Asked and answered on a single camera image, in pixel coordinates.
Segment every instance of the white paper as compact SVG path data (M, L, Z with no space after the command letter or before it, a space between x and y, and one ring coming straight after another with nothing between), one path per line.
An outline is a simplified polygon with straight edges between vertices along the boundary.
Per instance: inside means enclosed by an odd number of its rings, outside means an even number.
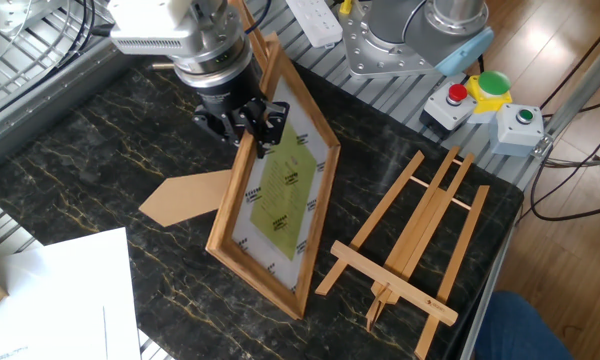
M5 359L140 359L124 228L7 256L0 285Z

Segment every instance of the power strip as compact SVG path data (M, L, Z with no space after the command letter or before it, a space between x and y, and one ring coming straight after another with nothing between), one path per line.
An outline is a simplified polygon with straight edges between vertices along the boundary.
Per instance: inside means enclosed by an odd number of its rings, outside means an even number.
M342 40L342 26L324 0L286 0L313 47L331 47Z

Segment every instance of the green button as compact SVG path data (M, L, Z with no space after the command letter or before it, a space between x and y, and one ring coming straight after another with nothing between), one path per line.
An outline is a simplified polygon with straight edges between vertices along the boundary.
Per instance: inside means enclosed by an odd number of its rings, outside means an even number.
M507 75L499 71L485 71L478 78L478 85L491 95L502 95L511 89Z
M520 117L525 120L533 120L533 113L529 110L520 110L518 114L520 114Z

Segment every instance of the wooden floor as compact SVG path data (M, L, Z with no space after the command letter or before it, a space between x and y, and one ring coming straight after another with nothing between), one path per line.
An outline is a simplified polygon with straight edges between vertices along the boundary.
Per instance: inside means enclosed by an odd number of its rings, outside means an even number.
M600 35L600 0L487 4L496 39L485 54L486 67L510 77L515 103L540 105ZM548 112L556 110L582 74L579 71L551 102ZM600 91L590 104L597 102ZM552 157L582 160L599 142L600 109L579 116ZM538 197L571 171L546 169ZM600 167L580 171L539 209L559 216L598 207ZM600 215L559 223L527 216L518 226L497 288L524 296L576 359L600 359Z

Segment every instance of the yellow button base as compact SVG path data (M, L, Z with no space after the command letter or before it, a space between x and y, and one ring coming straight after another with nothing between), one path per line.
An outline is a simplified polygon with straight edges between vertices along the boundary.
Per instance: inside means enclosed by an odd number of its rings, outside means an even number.
M477 76L470 77L465 86L467 87L469 94L478 102L475 110L473 110L474 114L482 114L488 111L498 111L502 105L511 104L513 102L511 99L511 93L509 91L500 96L484 96L480 90L480 85L478 85Z
M348 15L351 12L351 2L352 0L344 0L342 5L340 5L340 12L342 14Z

